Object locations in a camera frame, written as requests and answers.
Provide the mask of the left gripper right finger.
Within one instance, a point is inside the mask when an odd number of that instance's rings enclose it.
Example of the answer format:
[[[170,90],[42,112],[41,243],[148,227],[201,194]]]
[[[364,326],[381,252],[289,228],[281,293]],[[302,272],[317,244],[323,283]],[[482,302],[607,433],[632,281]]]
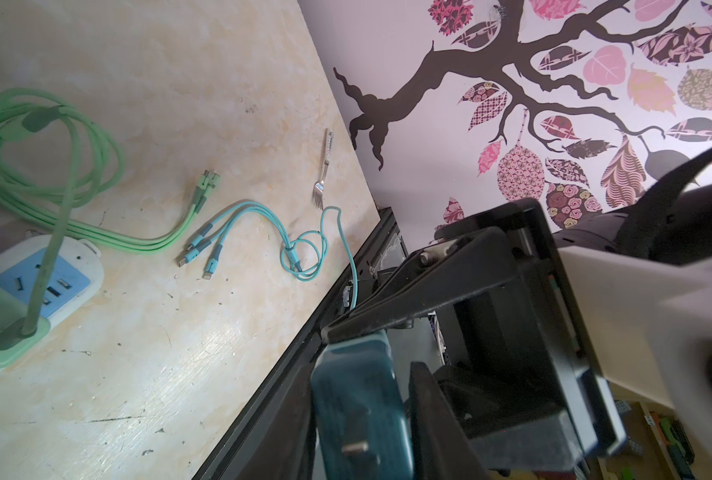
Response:
[[[424,363],[411,363],[408,389],[415,478],[489,479]]]

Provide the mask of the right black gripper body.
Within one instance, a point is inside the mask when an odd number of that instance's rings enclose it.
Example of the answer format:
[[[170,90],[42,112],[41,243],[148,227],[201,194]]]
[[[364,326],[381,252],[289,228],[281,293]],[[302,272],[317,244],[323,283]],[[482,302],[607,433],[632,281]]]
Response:
[[[426,365],[487,471],[570,471],[608,457],[626,432],[555,242],[532,199],[445,226],[417,255],[421,269],[484,229],[507,236],[515,278],[396,327],[437,321],[445,362]]]

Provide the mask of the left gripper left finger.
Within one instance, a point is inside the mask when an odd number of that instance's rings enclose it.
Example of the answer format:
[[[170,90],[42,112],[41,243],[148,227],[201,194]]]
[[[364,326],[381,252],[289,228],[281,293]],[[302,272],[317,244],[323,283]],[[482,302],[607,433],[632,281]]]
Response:
[[[315,462],[316,419],[310,377],[301,367],[284,395],[258,448],[237,479],[311,479]]]

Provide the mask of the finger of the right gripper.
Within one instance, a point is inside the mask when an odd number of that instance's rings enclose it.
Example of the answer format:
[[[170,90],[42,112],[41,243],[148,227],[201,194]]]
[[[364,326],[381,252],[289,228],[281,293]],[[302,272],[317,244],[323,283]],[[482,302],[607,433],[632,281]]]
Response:
[[[408,259],[363,308],[325,327],[333,344],[393,328],[440,307],[473,298],[517,275],[506,234],[490,227],[465,239],[451,255],[426,269],[417,255]]]

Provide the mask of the dark teal charger plug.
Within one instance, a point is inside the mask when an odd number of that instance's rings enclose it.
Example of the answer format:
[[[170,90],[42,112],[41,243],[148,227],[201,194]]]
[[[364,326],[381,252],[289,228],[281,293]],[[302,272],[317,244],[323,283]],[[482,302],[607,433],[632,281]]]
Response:
[[[328,479],[412,479],[408,421],[385,332],[326,346],[310,377]]]

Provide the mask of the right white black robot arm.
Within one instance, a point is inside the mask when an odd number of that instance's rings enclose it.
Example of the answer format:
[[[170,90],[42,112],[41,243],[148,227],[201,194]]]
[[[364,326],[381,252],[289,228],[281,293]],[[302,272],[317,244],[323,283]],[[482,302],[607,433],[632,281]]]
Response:
[[[411,388],[421,475],[456,456],[567,471],[625,441],[611,383],[669,403],[712,451],[712,148],[632,206],[552,232],[523,199],[442,227],[322,331],[351,341],[435,313],[449,364]]]

